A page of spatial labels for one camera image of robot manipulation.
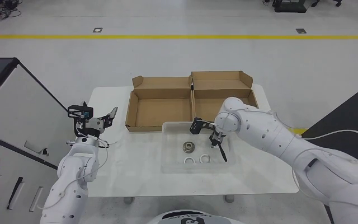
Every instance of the yellow floor line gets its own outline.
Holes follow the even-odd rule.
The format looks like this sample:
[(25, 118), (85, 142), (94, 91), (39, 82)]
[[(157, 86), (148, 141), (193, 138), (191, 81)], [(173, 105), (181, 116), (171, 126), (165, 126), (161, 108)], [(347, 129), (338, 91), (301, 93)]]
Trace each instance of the yellow floor line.
[(224, 40), (358, 40), (358, 35), (216, 35), (216, 34), (182, 34), (182, 35), (125, 35), (125, 34), (0, 34), (0, 39), (224, 39)]
[(289, 128), (295, 134), (303, 134), (308, 128)]

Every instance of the clear plastic bin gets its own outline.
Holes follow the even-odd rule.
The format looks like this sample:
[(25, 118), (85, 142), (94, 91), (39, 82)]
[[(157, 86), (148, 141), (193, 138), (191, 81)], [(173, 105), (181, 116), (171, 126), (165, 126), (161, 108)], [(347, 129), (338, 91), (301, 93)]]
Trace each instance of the clear plastic bin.
[[(165, 172), (181, 172), (188, 170), (218, 170), (235, 164), (235, 154), (233, 151), (230, 135), (227, 135), (222, 142), (222, 148), (228, 159), (224, 161), (219, 147), (211, 148), (209, 136), (212, 131), (202, 129), (200, 134), (191, 134), (189, 129), (191, 122), (165, 122), (162, 130), (162, 170)], [(192, 153), (185, 153), (183, 145), (185, 142), (193, 142), (195, 149)], [(210, 156), (209, 163), (200, 163), (200, 156), (207, 154)], [(186, 157), (195, 160), (193, 164), (190, 160), (184, 164)]]

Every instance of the table leg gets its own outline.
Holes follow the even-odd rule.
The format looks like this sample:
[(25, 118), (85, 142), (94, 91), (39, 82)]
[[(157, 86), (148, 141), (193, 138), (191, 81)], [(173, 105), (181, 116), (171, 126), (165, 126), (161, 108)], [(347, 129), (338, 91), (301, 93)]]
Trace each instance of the table leg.
[(224, 195), (224, 199), (227, 203), (233, 203), (235, 201), (235, 196), (233, 194)]
[(123, 202), (125, 204), (132, 204), (133, 200), (134, 200), (134, 197), (124, 197), (123, 198)]

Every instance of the cardboard box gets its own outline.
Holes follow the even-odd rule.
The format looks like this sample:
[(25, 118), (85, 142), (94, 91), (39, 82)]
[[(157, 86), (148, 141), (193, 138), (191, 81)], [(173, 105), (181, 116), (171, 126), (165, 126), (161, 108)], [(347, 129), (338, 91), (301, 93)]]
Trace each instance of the cardboard box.
[(213, 121), (228, 97), (240, 98), (245, 104), (257, 107), (251, 90), (252, 77), (242, 71), (192, 72), (194, 114), (203, 120)]
[(130, 132), (160, 131), (164, 122), (193, 121), (191, 76), (138, 76), (132, 82), (125, 123)]

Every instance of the black logo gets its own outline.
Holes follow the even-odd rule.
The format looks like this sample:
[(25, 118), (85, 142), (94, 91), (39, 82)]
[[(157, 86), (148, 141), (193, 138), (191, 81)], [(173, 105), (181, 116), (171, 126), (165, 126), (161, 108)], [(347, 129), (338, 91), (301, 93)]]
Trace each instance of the black logo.
[(192, 218), (183, 218), (181, 224), (205, 224), (205, 221), (203, 218), (199, 217), (197, 217), (196, 220), (193, 220)]

